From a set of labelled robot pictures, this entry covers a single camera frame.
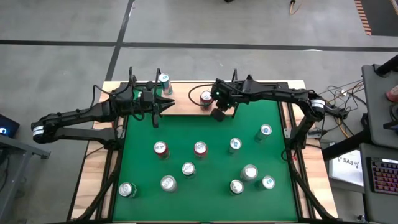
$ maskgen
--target green table surface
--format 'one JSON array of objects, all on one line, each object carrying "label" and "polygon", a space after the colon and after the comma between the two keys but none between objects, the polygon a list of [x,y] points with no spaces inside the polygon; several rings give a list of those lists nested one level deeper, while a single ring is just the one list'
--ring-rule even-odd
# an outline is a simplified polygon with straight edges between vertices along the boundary
[{"label": "green table surface", "polygon": [[[262,143],[254,135],[262,124],[272,127],[272,134]],[[243,146],[235,156],[227,150],[232,138],[240,138]],[[164,141],[170,158],[160,160],[154,144]],[[193,146],[204,141],[208,155],[198,160]],[[164,116],[159,128],[152,127],[150,116],[143,121],[129,118],[123,151],[119,184],[137,185],[136,198],[117,193],[114,221],[296,221],[294,195],[288,165],[280,154],[284,139],[277,103],[258,101],[240,105],[235,119],[227,117],[219,123],[210,116]],[[195,178],[186,179],[182,165],[193,162]],[[259,191],[254,182],[244,183],[244,192],[232,196],[229,183],[239,179],[246,164],[254,164],[257,179],[265,175],[275,178],[275,187]],[[160,180],[172,175],[176,192],[162,190]]]}]

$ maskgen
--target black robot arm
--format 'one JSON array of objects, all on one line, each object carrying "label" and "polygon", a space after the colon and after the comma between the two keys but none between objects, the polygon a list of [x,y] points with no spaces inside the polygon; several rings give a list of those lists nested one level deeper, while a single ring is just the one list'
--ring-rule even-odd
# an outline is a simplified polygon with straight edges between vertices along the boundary
[{"label": "black robot arm", "polygon": [[[157,128],[161,112],[174,105],[174,100],[161,97],[156,93],[160,70],[157,70],[155,85],[152,82],[147,82],[143,88],[136,88],[136,78],[131,73],[132,68],[130,67],[130,79],[127,85],[110,93],[101,90],[109,95],[106,101],[83,110],[76,109],[66,113],[49,114],[32,123],[33,140],[40,144],[59,139],[98,141],[104,145],[105,149],[115,149],[119,146],[119,140],[114,128],[94,130],[65,128],[65,126],[89,121],[112,122],[120,116],[128,115],[133,115],[136,119],[142,120],[146,113],[150,113],[152,124]],[[135,97],[134,90],[137,90],[136,93],[140,92],[138,97]]]},{"label": "black robot arm", "polygon": [[251,75],[245,80],[225,82],[216,79],[211,89],[211,97],[216,100],[217,108],[211,114],[214,119],[222,121],[224,111],[235,107],[240,103],[248,104],[258,100],[274,100],[287,103],[295,103],[304,113],[304,118],[297,128],[291,131],[289,149],[304,149],[306,136],[315,122],[325,117],[325,101],[313,90],[296,90],[282,88],[278,83],[259,83],[252,79]]}]

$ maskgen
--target soda can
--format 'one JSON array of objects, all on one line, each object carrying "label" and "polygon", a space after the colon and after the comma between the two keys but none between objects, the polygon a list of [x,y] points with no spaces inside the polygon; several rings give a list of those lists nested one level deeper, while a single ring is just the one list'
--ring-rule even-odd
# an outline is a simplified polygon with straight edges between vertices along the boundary
[{"label": "soda can", "polygon": [[211,97],[210,91],[203,91],[200,95],[200,104],[202,110],[209,110],[211,108],[211,103],[213,99]]},{"label": "soda can", "polygon": [[272,189],[275,186],[275,179],[271,176],[265,176],[256,182],[256,187],[259,190]]},{"label": "soda can", "polygon": [[243,183],[240,180],[232,180],[229,184],[229,191],[232,195],[239,195],[243,192]]},{"label": "soda can", "polygon": [[398,85],[386,92],[389,101],[398,103]]},{"label": "soda can", "polygon": [[271,126],[263,124],[257,134],[254,136],[254,140],[257,143],[262,143],[272,132]]},{"label": "soda can", "polygon": [[195,153],[198,159],[203,159],[207,155],[207,145],[206,143],[200,141],[196,142],[193,147],[193,153]]},{"label": "soda can", "polygon": [[193,178],[195,176],[196,170],[195,165],[191,162],[186,162],[182,165],[182,174],[185,175],[186,178]]},{"label": "soda can", "polygon": [[241,178],[244,181],[251,181],[257,177],[258,170],[255,165],[249,164],[243,167],[241,171]]},{"label": "soda can", "polygon": [[170,157],[169,147],[165,142],[159,141],[155,143],[154,150],[161,159],[168,159]]},{"label": "soda can", "polygon": [[127,182],[123,183],[119,186],[119,194],[122,197],[134,198],[137,195],[137,186]]},{"label": "soda can", "polygon": [[241,147],[242,147],[242,141],[238,138],[232,138],[231,141],[229,142],[228,153],[231,156],[233,156],[240,150]]},{"label": "soda can", "polygon": [[170,75],[162,73],[159,75],[160,85],[162,85],[162,90],[165,95],[170,95],[173,93],[172,84],[170,82]]},{"label": "soda can", "polygon": [[177,181],[171,175],[166,175],[160,181],[160,186],[166,192],[174,192],[177,189]]}]

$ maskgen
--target gray floor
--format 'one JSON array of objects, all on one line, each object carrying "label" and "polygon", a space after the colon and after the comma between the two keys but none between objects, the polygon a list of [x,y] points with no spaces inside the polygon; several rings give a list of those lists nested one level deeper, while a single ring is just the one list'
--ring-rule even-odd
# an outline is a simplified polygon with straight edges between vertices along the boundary
[{"label": "gray floor", "polygon": [[[116,41],[127,0],[0,0],[0,40]],[[396,47],[396,37],[364,33],[353,0],[308,0],[290,17],[289,1],[136,0],[125,42],[207,44],[324,45]],[[0,113],[19,123],[17,138],[32,141],[30,123],[47,113],[84,108],[91,87],[104,81],[113,47],[0,45]],[[122,48],[113,80],[127,80],[133,66],[139,80],[151,80],[156,68],[174,80],[240,78],[304,80],[324,91],[361,78],[361,66],[383,63],[395,53],[305,52],[298,50],[217,50]],[[347,124],[361,130],[363,105]],[[327,119],[325,129],[334,121]],[[338,131],[324,139],[343,140]],[[16,200],[10,223],[62,222],[66,219],[86,142],[36,145],[52,152],[35,158],[27,171],[25,195]],[[333,189],[340,218],[363,213],[361,195]]]}]

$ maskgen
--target keyboard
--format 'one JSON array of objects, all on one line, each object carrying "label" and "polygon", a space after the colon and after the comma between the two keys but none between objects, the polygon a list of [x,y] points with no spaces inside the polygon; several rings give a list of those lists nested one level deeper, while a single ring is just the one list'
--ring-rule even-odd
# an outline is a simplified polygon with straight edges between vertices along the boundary
[{"label": "keyboard", "polygon": [[398,195],[398,161],[369,157],[368,168],[373,192]]}]

